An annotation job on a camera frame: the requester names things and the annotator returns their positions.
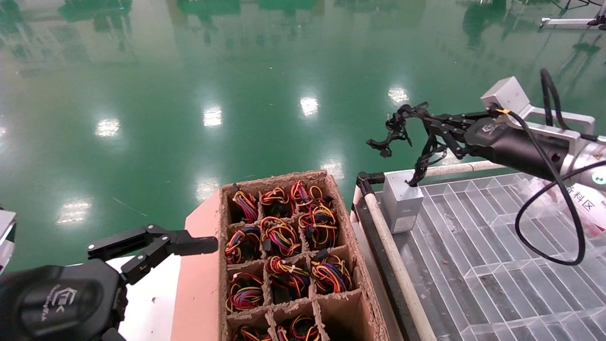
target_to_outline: wire harness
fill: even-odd
[[[271,278],[271,287],[275,290],[274,295],[277,296],[276,292],[288,293],[289,298],[280,301],[287,302],[307,297],[310,278],[306,269],[294,264],[288,265],[280,257],[272,256],[267,260],[265,270]]]
[[[271,341],[271,336],[267,331],[263,332],[259,328],[241,325],[234,333],[232,341]]]
[[[234,274],[229,282],[225,307],[230,314],[253,309],[263,304],[263,281],[247,272]]]
[[[299,232],[284,220],[265,217],[260,225],[261,243],[269,254],[291,257],[301,252]]]
[[[311,262],[311,275],[316,280],[320,294],[340,293],[353,289],[345,261],[336,255],[329,255],[319,262]]]
[[[320,341],[316,322],[308,315],[299,315],[276,328],[278,341]]]
[[[261,230],[248,226],[236,231],[225,246],[227,264],[241,264],[261,258]]]
[[[233,195],[233,201],[240,206],[244,212],[244,222],[248,224],[254,223],[259,218],[259,212],[257,211],[257,199],[250,194],[246,194],[240,190],[237,184],[234,184],[235,194]]]
[[[295,213],[295,202],[281,187],[261,195],[259,201],[267,208],[265,214],[271,217],[285,218]]]

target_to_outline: transparent bin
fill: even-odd
[[[574,267],[524,246],[514,220],[529,180],[508,174],[423,186],[415,228],[393,235],[439,341],[606,340],[606,244],[590,240]],[[570,221],[548,202],[531,205],[521,229],[547,254],[576,256]]]

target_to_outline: metal frame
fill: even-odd
[[[570,1],[568,0],[568,3],[566,4],[565,10],[568,9],[568,6],[570,5]],[[604,15],[606,15],[606,1],[604,1],[604,3],[602,4],[602,6],[600,7],[600,9],[598,10],[598,13],[596,14],[595,18],[591,18],[591,19],[551,19],[551,18],[542,18],[541,19],[541,25],[539,27],[543,28],[546,25],[587,25],[589,26],[589,22],[590,21],[594,21],[600,17],[604,17]],[[606,24],[602,24],[599,27],[600,30],[606,30]]]
[[[428,168],[427,177],[502,168],[505,167],[490,161],[452,164]],[[357,217],[368,240],[382,285],[404,340],[409,341],[412,334],[417,334],[421,341],[436,341],[436,336],[400,258],[372,188],[373,184],[385,182],[385,174],[388,173],[360,172],[358,174],[351,211]]]
[[[530,100],[522,86],[515,77],[509,77],[498,81],[486,93],[482,95],[482,104],[488,108],[492,104],[498,104],[503,108],[509,109],[517,113],[524,121],[529,117],[540,116],[545,117],[545,109],[535,107],[530,104]],[[580,115],[577,113],[562,112],[562,117],[569,123],[580,124],[583,128],[583,133],[593,135],[596,125],[596,119],[588,115]],[[501,115],[498,121],[506,122],[508,126],[522,129],[522,126],[514,120],[510,115]],[[592,142],[582,138],[580,132],[566,130],[559,127],[546,126],[544,124],[536,124],[528,122],[528,127],[534,133],[546,137],[558,138],[568,141],[568,154],[564,157],[564,162],[560,169],[560,174],[567,174],[574,169],[586,166],[585,163],[577,162],[580,157],[583,157],[588,150],[593,150],[596,145],[605,145],[606,137],[598,136],[597,141]],[[572,178],[572,181],[581,182],[586,186],[590,186],[600,191],[604,188],[602,185],[595,184],[591,179],[587,181],[581,180],[582,175]]]

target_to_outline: black cable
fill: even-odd
[[[579,169],[574,170],[573,172],[570,172],[566,175],[564,175],[562,177],[562,180],[567,180],[571,177],[574,177],[575,175],[581,174],[585,171],[589,171],[592,168],[596,168],[599,166],[604,166],[606,165],[606,160],[600,161],[600,162],[596,162],[594,164],[590,164],[589,166],[585,166],[585,167],[581,167]],[[532,204],[532,202],[534,202],[537,198],[539,198],[542,194],[544,194],[545,192],[549,191],[553,186],[555,186],[557,184],[557,182],[551,182],[548,185],[546,185],[545,187],[543,187],[539,192],[535,193],[530,199],[528,199],[528,201],[526,201],[526,203],[520,208],[520,212],[518,213],[518,215],[522,215],[522,213],[524,211],[526,211],[526,209]],[[525,240],[524,236],[522,235],[521,231],[517,228],[516,225],[516,233],[518,233],[518,237],[520,237],[520,239],[522,241]],[[529,243],[526,244],[524,243],[526,246],[528,246],[529,248],[531,248],[534,252],[536,252],[535,248],[533,248]]]
[[[551,161],[551,159],[549,159],[549,157],[545,153],[545,150],[543,150],[543,147],[541,147],[541,145],[539,144],[539,141],[537,141],[535,135],[531,132],[530,128],[528,127],[528,124],[526,124],[526,122],[518,114],[516,114],[514,112],[509,112],[509,113],[507,113],[507,115],[510,115],[514,120],[516,120],[520,124],[520,126],[522,126],[522,129],[528,134],[528,137],[530,138],[530,141],[534,145],[534,148],[536,148],[536,150],[539,152],[539,155],[541,156],[543,161],[547,164],[549,171],[551,172],[553,178],[555,179],[554,183],[556,183],[558,185],[558,187],[560,188],[560,191],[562,191],[562,195],[564,196],[564,201],[566,201],[566,205],[568,206],[568,209],[570,210],[570,215],[572,216],[572,220],[574,222],[574,229],[576,231],[576,236],[577,236],[578,243],[579,243],[579,250],[577,253],[577,257],[573,261],[560,260],[560,259],[551,257],[548,254],[546,254],[546,253],[542,252],[541,250],[539,250],[538,248],[536,248],[534,245],[532,245],[526,239],[526,237],[524,237],[524,235],[522,235],[522,231],[520,230],[520,221],[522,220],[522,214],[532,204],[532,202],[538,198],[537,195],[533,196],[530,200],[526,201],[524,203],[524,205],[522,205],[522,207],[520,208],[520,211],[518,212],[518,215],[516,216],[516,221],[515,221],[516,233],[517,233],[518,237],[520,238],[520,240],[522,240],[524,245],[528,246],[529,249],[531,249],[532,251],[534,251],[541,257],[543,257],[547,260],[550,260],[554,263],[557,263],[557,264],[578,265],[578,264],[580,264],[581,261],[583,261],[583,258],[585,257],[585,234],[583,233],[583,225],[581,223],[581,218],[579,217],[579,213],[576,211],[574,202],[572,201],[570,194],[566,190],[566,185],[564,184],[564,180],[562,179],[562,176],[556,169],[555,164]]]
[[[556,89],[556,85],[549,74],[547,69],[541,69],[541,88],[543,90],[543,105],[545,106],[545,123],[548,126],[553,127],[553,117],[551,115],[551,101],[549,94],[551,93],[551,97],[553,97],[553,105],[556,110],[556,120],[562,129],[572,130],[568,124],[564,121],[564,117],[562,117],[562,104],[560,103],[560,95],[558,94],[558,90]],[[590,140],[596,142],[598,137],[596,135],[590,135],[586,133],[580,133],[581,138],[585,140]]]
[[[545,124],[553,127],[553,114],[551,113],[551,99],[549,97],[549,88],[547,87],[547,80],[543,78],[543,70],[541,70],[541,89],[543,90],[543,106],[545,107]]]

